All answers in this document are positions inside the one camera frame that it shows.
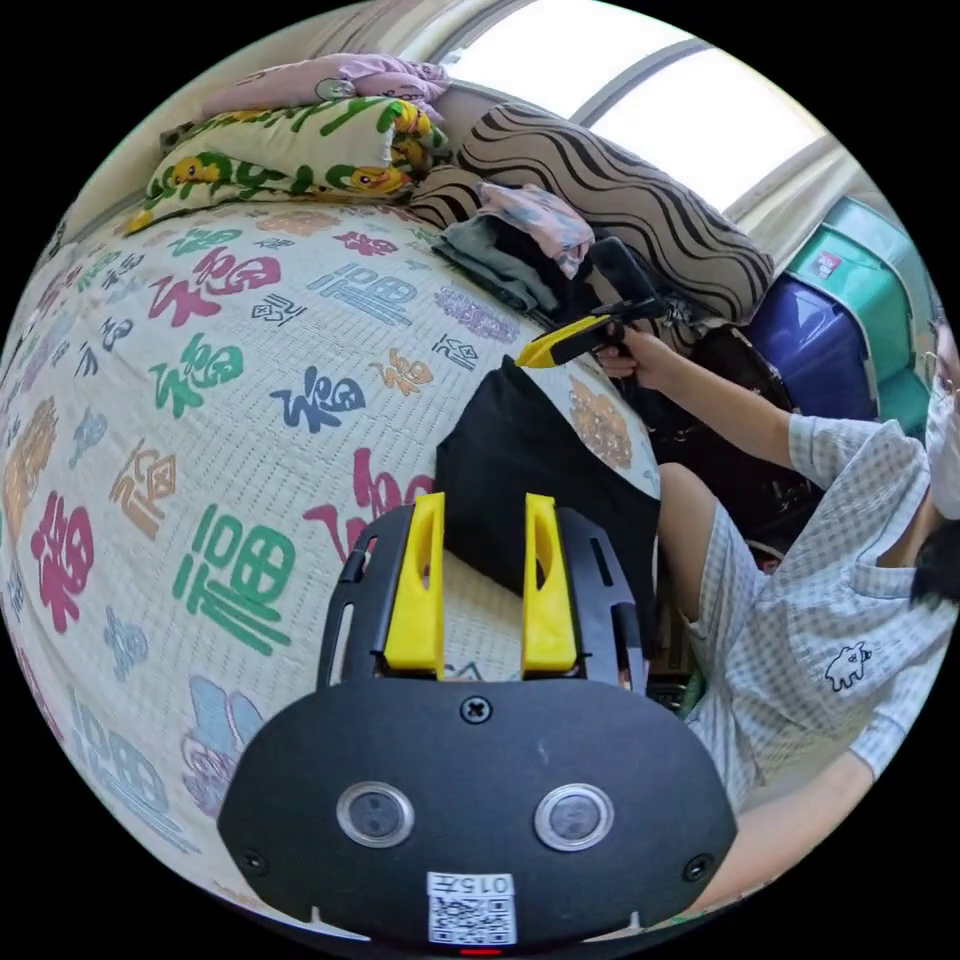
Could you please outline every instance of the curtain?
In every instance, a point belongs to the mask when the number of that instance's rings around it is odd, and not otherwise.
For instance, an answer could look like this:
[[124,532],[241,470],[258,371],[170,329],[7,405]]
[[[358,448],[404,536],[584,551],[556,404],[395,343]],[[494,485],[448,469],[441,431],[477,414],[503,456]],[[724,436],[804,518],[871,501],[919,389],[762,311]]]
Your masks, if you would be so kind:
[[819,145],[818,156],[794,166],[788,176],[760,198],[738,201],[727,216],[773,257],[782,273],[817,229],[830,208],[861,183],[860,164],[833,138]]
[[312,56],[349,50],[421,59],[460,25],[496,3],[497,0],[372,0],[327,33]]

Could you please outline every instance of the bedspread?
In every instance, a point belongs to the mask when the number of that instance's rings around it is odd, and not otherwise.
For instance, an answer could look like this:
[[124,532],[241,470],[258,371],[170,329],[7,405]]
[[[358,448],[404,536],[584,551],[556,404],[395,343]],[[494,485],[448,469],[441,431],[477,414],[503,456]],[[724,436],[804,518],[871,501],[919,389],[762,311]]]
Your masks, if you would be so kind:
[[[3,614],[117,820],[186,879],[292,923],[220,842],[230,776],[312,689],[355,538],[431,490],[437,442],[539,330],[402,208],[231,204],[125,237],[128,218],[21,305],[0,388]],[[645,431],[592,361],[530,373],[658,495]],[[448,679],[515,677],[520,599],[445,566]]]

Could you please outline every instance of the striped pillow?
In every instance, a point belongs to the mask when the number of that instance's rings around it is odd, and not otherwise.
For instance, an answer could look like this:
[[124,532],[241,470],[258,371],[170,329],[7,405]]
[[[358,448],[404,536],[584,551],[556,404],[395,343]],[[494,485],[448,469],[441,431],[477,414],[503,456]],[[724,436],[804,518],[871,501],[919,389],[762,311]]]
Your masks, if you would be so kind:
[[434,167],[414,189],[410,212],[445,230],[476,215],[482,204],[481,183],[480,177],[459,167]]
[[692,190],[532,107],[493,107],[464,138],[457,163],[493,183],[535,183],[562,197],[597,236],[619,237],[678,292],[731,323],[748,323],[773,282],[773,259]]

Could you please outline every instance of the screw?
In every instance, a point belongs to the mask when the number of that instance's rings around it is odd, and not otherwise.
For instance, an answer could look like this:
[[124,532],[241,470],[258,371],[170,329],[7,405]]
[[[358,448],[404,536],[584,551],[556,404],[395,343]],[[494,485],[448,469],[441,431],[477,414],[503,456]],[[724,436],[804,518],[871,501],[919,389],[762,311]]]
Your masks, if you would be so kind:
[[713,857],[709,853],[701,853],[683,868],[683,879],[687,883],[699,883],[712,866]]
[[240,859],[247,873],[262,877],[267,872],[267,861],[256,850],[244,850]]
[[460,704],[460,716],[467,723],[486,723],[492,713],[490,701],[483,697],[469,697]]

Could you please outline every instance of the pillow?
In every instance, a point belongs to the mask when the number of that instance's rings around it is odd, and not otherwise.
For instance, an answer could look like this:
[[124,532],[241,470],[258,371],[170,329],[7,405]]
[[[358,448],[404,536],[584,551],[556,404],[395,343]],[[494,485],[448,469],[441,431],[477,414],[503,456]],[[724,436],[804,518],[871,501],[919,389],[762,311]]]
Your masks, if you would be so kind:
[[449,164],[434,167],[414,187],[408,209],[414,216],[446,230],[475,216],[482,205],[476,174]]
[[126,233],[233,200],[400,200],[437,154],[449,155],[446,137],[405,100],[222,114],[193,127],[164,158]]
[[619,237],[678,292],[730,323],[749,323],[773,282],[773,259],[692,190],[533,107],[493,107],[456,162],[493,183],[534,183],[563,198],[598,236]]

